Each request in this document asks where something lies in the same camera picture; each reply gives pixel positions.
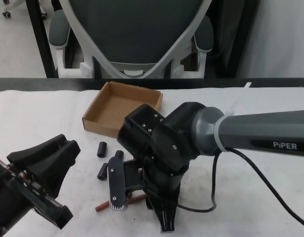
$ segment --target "wooden stick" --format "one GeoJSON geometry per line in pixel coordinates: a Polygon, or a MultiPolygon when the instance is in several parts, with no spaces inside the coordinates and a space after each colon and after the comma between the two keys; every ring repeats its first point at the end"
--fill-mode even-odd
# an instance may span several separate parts
{"type": "MultiPolygon", "coordinates": [[[[138,203],[138,202],[143,201],[145,199],[146,199],[146,194],[142,194],[142,195],[139,195],[139,196],[136,196],[136,197],[129,198],[128,204],[138,203]]],[[[109,207],[109,201],[106,201],[103,204],[96,207],[96,212],[100,212],[100,211],[102,211],[102,210],[104,210],[108,207],[109,207]]]]}

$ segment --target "white floor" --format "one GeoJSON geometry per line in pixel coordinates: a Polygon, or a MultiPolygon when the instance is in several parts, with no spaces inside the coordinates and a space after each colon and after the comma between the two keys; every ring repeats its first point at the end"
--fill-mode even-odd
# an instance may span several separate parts
{"type": "MultiPolygon", "coordinates": [[[[45,0],[43,6],[48,14],[44,21],[48,33],[53,7],[50,0],[45,0]]],[[[26,4],[11,10],[10,19],[2,15],[3,7],[0,0],[0,78],[45,78],[26,4]]]]}

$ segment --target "cardboard box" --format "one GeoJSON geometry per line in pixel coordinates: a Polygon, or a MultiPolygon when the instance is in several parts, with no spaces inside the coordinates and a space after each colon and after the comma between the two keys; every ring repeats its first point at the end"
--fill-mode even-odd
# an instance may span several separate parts
{"type": "Polygon", "coordinates": [[[107,82],[83,116],[84,129],[117,138],[129,113],[142,104],[158,111],[162,99],[163,94],[156,90],[107,82]]]}

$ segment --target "white wall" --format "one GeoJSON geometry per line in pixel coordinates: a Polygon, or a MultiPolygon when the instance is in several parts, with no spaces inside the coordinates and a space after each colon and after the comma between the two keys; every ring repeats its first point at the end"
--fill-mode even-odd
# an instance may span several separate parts
{"type": "Polygon", "coordinates": [[[238,77],[304,77],[304,0],[261,0],[238,77]]]}

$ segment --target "gray chair backrest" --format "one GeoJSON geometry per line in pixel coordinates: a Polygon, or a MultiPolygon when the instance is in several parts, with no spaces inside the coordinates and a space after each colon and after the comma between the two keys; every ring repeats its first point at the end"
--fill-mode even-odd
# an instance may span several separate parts
{"type": "Polygon", "coordinates": [[[110,62],[157,63],[203,0],[70,0],[83,28],[110,62]]]}

